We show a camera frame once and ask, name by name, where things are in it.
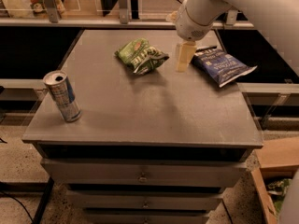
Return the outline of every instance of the cardboard box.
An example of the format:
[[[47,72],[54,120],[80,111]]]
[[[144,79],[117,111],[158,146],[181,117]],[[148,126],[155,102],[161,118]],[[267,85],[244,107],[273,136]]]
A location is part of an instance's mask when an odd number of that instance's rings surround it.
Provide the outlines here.
[[[266,224],[277,224],[276,210],[265,184],[274,178],[293,178],[299,168],[299,137],[264,141],[256,150],[260,168],[251,172]]]

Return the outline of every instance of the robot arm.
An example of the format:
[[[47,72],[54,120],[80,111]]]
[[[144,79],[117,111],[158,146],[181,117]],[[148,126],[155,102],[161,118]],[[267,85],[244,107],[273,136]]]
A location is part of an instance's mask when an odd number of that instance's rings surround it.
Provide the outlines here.
[[[187,41],[202,39],[231,7],[241,10],[299,75],[299,0],[185,0],[177,14],[178,35]]]

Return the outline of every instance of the green chip bag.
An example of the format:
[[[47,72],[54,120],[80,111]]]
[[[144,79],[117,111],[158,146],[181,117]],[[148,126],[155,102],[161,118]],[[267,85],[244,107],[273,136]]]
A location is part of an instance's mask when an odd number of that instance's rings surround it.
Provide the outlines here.
[[[115,52],[122,62],[137,75],[147,74],[168,60],[168,54],[150,46],[149,41],[139,38]]]

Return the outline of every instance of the silver can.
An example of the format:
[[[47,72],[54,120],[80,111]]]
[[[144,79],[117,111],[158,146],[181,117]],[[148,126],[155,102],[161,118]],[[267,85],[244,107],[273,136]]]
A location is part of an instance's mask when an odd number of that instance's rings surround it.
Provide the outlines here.
[[[49,72],[44,76],[43,81],[64,120],[66,122],[77,120],[81,115],[81,110],[67,74],[63,71]]]

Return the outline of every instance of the drawer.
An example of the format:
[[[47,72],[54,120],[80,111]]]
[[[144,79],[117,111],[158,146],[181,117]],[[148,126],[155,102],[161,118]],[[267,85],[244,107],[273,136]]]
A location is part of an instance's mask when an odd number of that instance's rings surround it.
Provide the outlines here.
[[[243,162],[199,161],[196,164],[155,161],[49,160],[42,166],[56,181],[77,184],[233,187]]]
[[[138,213],[118,211],[85,210],[86,218],[92,223],[101,224],[206,224],[208,214],[186,213]]]
[[[129,208],[161,210],[215,210],[221,202],[221,194],[210,193],[161,193],[161,192],[128,192],[69,190],[68,199],[81,208]]]

